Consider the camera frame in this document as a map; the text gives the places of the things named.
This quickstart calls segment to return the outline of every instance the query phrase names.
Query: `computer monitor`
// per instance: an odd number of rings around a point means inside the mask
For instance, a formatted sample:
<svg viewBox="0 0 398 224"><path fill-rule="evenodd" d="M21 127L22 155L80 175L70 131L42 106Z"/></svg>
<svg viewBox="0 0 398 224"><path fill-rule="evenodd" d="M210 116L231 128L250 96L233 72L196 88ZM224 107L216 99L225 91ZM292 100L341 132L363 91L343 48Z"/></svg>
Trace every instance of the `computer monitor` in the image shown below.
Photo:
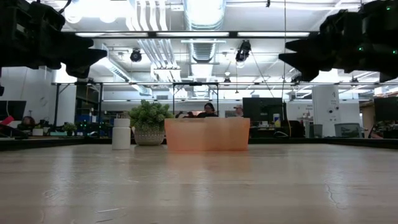
<svg viewBox="0 0 398 224"><path fill-rule="evenodd" d="M243 116L251 122L274 121L274 114L283 120L283 104L281 98L243 98Z"/></svg>
<svg viewBox="0 0 398 224"><path fill-rule="evenodd" d="M398 97L375 98L374 114L376 121L397 121Z"/></svg>
<svg viewBox="0 0 398 224"><path fill-rule="evenodd" d="M0 101L0 121L12 116L14 121L22 121L26 101Z"/></svg>

